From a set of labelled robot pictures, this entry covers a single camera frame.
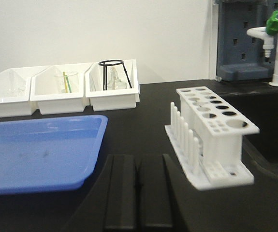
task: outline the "scratch on tray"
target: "scratch on tray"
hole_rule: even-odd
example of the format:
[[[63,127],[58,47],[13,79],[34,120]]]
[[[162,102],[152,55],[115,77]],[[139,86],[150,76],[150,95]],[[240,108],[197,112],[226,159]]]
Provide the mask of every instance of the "scratch on tray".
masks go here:
[[[46,151],[44,152],[44,154],[43,154],[43,158],[48,157],[49,155],[50,155],[49,151],[46,150]]]

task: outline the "rack hole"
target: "rack hole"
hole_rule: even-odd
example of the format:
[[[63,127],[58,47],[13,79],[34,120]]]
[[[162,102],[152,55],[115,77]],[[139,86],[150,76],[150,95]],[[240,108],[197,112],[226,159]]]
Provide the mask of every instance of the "rack hole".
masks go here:
[[[246,59],[246,53],[242,52],[241,53],[241,60],[245,60]]]
[[[211,101],[211,103],[213,103],[213,104],[219,104],[219,103],[222,103],[222,101]]]
[[[188,100],[190,100],[190,101],[197,101],[197,100],[200,100],[200,98],[188,98]]]
[[[206,96],[205,98],[207,98],[207,99],[214,99],[216,97],[215,96]]]
[[[244,128],[244,127],[248,126],[247,122],[242,121],[242,120],[238,120],[238,119],[229,120],[226,123],[229,127],[232,127],[232,128]]]
[[[243,28],[244,28],[244,29],[246,29],[248,26],[249,26],[249,23],[248,23],[248,22],[244,22],[244,23],[243,23]]]
[[[204,112],[204,111],[210,111],[211,109],[207,108],[207,107],[198,107],[197,110],[201,111],[201,112]]]
[[[226,116],[233,116],[233,115],[236,115],[235,112],[232,112],[232,111],[226,111],[226,112],[222,112],[223,115],[226,115]]]
[[[219,106],[216,106],[216,108],[218,108],[220,110],[225,110],[225,109],[228,109],[229,107],[226,105],[219,105]]]
[[[215,118],[216,117],[215,114],[210,114],[210,113],[203,114],[202,116],[205,118]]]
[[[196,101],[193,103],[193,105],[197,105],[197,106],[202,106],[202,105],[205,105],[207,104],[207,102],[203,102],[203,101]]]

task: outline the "test tube rack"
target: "test tube rack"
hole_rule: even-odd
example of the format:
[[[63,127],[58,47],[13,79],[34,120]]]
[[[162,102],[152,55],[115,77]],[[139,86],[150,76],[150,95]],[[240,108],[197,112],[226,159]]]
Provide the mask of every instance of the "test tube rack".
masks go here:
[[[198,190],[249,185],[254,176],[241,162],[243,135],[259,128],[207,87],[176,90],[165,130],[187,179]]]

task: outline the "lab bench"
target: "lab bench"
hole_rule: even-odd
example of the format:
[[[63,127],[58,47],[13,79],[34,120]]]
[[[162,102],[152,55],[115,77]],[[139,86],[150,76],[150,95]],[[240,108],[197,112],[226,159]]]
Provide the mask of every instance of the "lab bench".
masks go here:
[[[194,80],[140,85],[135,109],[0,118],[0,121],[104,115],[94,172],[77,190],[0,195],[0,232],[278,231],[278,175],[263,171],[245,140],[242,161],[253,185],[198,191],[186,179],[164,125],[177,88],[207,86],[222,98],[278,94],[266,80]]]

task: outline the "white peg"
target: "white peg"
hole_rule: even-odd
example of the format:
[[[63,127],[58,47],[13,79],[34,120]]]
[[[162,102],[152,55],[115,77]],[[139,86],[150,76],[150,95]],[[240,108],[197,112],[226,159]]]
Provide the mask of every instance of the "white peg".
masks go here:
[[[188,123],[184,122],[184,147],[183,147],[183,151],[184,151],[184,156],[186,158],[188,158],[188,140],[189,140],[189,136],[188,136]]]
[[[193,170],[192,172],[197,175],[199,173],[199,140],[197,137],[193,139]]]
[[[177,107],[174,107],[174,126],[173,126],[173,132],[174,136],[176,137],[176,126],[177,126]]]
[[[176,113],[176,139],[177,139],[177,141],[180,141],[180,133],[179,133],[180,128],[181,128],[180,124],[181,124],[181,112],[178,111]]]
[[[180,128],[179,128],[179,146],[181,149],[183,149],[184,147],[184,123],[185,123],[185,119],[182,116],[180,118]]]
[[[188,130],[188,164],[192,166],[192,145],[193,145],[193,131],[192,129]]]
[[[174,102],[170,104],[170,113],[171,113],[171,127],[174,126]]]

